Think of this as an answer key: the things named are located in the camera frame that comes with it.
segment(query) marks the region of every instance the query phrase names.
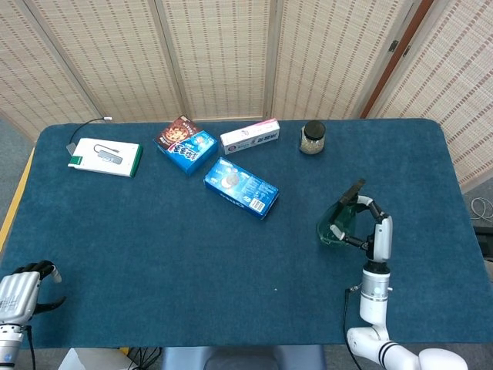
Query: glass jar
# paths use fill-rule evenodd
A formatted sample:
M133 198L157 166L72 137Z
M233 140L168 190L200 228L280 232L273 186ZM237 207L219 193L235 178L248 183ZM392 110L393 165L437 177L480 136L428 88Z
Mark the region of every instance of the glass jar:
M321 121L310 121L301 128L300 150L305 154L317 154L325 144L325 126Z

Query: woven panel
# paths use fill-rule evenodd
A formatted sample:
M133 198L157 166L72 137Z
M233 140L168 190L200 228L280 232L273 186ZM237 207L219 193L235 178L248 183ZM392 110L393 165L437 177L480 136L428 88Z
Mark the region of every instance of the woven panel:
M34 3L105 114L117 122L181 114L147 2Z
M460 185L493 170L493 4L451 2L376 116L444 130Z
M270 2L163 4L193 118L262 116Z
M286 0L273 115L347 118L405 0Z
M0 10L0 113L33 140L95 116L14 1Z

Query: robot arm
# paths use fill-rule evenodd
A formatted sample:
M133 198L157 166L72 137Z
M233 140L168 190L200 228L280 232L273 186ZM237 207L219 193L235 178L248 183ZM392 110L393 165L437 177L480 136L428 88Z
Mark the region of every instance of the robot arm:
M442 349L426 349L419 356L403 346L389 340L387 332L387 301L391 271L387 261L392 249L392 218L369 197L358 195L364 180L353 185L339 200L340 206L331 219L330 230L340 241L366 251L368 261L363 267L361 285L347 290L361 290L360 316L372 324L366 328L351 328L344 335L351 353L368 358L387 370L467 370L464 359L453 352ZM357 204L359 211L369 210L375 219L374 232L366 240L346 235L334 224L342 207Z
M61 297L50 304L38 303L39 286L48 275L55 283L62 281L52 262L41 261L17 268L0 282L0 370L14 368L23 331L30 330L25 324L32 316L52 311L65 301Z

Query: toothpaste box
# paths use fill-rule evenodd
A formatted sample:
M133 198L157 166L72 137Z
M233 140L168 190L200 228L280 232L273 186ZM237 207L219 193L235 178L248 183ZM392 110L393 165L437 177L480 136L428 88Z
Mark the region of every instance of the toothpaste box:
M221 135L224 154L230 154L275 140L279 137L279 123L272 118Z

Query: blue felt surface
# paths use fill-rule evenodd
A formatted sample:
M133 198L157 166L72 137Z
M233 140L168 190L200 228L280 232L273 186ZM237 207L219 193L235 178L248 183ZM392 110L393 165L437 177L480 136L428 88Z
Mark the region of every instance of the blue felt surface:
M201 123L216 138L247 123ZM75 125L39 138L2 272L53 260L68 296L32 320L36 347L341 343L344 289L365 257L320 245L315 225L357 179L394 218L388 329L402 342L493 341L493 297L443 134L424 119L328 121L325 150L298 149L301 121L227 156L280 189L258 220L157 150L165 124L88 125L141 143L133 179L67 167ZM360 236L371 231L360 222ZM358 299L350 326L362 325Z

